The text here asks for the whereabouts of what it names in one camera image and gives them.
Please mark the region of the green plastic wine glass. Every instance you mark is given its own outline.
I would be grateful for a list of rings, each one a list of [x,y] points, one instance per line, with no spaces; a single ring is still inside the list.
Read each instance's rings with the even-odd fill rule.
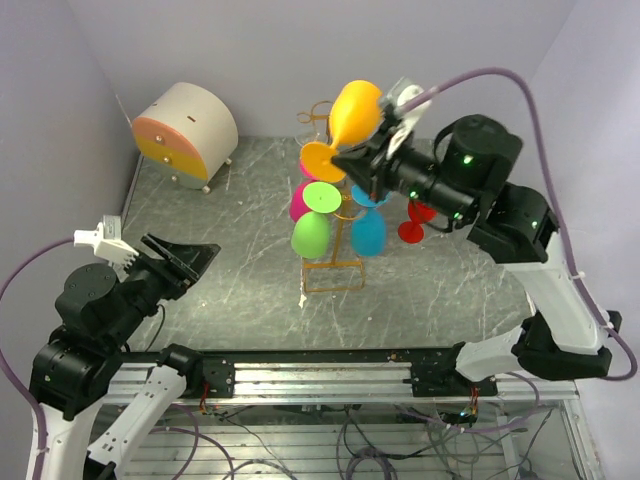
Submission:
[[[334,185],[317,181],[305,188],[303,199],[311,211],[294,223],[291,247],[302,258],[320,258],[328,250],[330,216],[340,208],[342,195]]]

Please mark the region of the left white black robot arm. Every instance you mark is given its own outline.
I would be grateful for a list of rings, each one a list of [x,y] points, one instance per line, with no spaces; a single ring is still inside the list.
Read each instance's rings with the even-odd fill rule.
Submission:
[[[177,300],[219,254],[217,244],[185,245],[146,234],[153,256],[97,230],[78,230],[73,242],[90,246],[98,262],[65,281],[55,308],[62,324],[33,361],[29,479],[119,479],[161,415],[179,397],[203,387],[200,354],[171,345],[161,351],[142,389],[96,441],[94,421],[123,364],[122,350],[163,300]]]

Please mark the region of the white semicircular drawer cabinet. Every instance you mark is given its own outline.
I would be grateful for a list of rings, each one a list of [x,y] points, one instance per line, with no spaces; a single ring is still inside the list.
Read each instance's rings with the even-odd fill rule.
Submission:
[[[172,85],[139,114],[132,132],[141,155],[164,177],[205,194],[220,168],[232,163],[239,143],[229,108],[188,82]]]

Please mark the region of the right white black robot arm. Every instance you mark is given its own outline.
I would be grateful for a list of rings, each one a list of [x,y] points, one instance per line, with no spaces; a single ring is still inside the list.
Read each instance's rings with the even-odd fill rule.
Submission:
[[[332,155],[371,199],[389,192],[421,203],[468,228],[467,239],[523,286],[532,316],[509,332],[452,349],[440,373],[450,394],[465,394],[498,373],[524,370],[545,380],[607,377],[612,353],[561,251],[560,219],[538,191],[509,182],[522,140],[497,121],[475,114],[439,132],[442,159],[418,152],[410,139],[392,145],[390,121],[364,143]]]

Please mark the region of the aluminium rail frame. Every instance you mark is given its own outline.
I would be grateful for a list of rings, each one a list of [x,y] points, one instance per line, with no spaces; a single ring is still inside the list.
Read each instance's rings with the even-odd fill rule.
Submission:
[[[490,377],[495,396],[415,398],[397,352],[214,352],[232,398],[185,393],[119,479],[600,479],[576,386]],[[96,441],[157,359],[130,354],[94,421]]]

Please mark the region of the red plastic wine glass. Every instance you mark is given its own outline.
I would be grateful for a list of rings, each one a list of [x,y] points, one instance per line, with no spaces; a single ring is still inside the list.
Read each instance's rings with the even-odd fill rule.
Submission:
[[[424,238],[424,227],[434,220],[437,212],[417,201],[410,200],[407,205],[409,219],[397,229],[399,238],[407,244],[417,244]]]

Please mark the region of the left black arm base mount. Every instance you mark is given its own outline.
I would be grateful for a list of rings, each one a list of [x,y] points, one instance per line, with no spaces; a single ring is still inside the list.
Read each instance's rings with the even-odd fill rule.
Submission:
[[[223,357],[204,357],[196,365],[194,394],[205,398],[232,398],[235,365]]]

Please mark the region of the blue plastic wine glass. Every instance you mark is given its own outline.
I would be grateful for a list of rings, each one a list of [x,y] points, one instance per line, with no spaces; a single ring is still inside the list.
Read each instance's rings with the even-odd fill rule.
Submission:
[[[378,208],[389,201],[390,193],[381,200],[372,201],[366,192],[357,185],[353,185],[351,197],[361,208],[357,218],[352,222],[351,246],[359,256],[380,255],[386,245],[387,228],[386,221]]]

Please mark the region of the orange plastic wine glass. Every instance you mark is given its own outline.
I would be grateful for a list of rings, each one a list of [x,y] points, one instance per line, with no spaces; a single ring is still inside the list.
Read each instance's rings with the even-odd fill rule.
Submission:
[[[367,140],[382,117],[378,105],[382,91],[367,80],[346,84],[331,107],[328,126],[329,142],[313,141],[304,145],[300,162],[314,179],[338,183],[346,173],[332,163],[341,146],[353,146]]]

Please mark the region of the pink plastic wine glass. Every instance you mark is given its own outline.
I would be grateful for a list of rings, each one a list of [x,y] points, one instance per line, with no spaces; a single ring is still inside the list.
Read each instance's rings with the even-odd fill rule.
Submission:
[[[289,206],[289,216],[294,223],[311,211],[311,208],[307,206],[303,199],[303,193],[307,186],[318,181],[318,179],[306,169],[302,159],[299,159],[298,166],[303,175],[303,181],[294,191]]]

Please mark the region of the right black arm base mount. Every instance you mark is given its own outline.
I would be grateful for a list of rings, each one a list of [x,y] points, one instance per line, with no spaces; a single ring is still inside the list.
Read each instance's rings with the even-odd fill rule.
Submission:
[[[455,370],[456,348],[423,348],[400,350],[397,361],[408,362],[409,379],[415,398],[470,397],[476,389],[480,397],[495,396],[496,382],[490,377],[472,382]]]

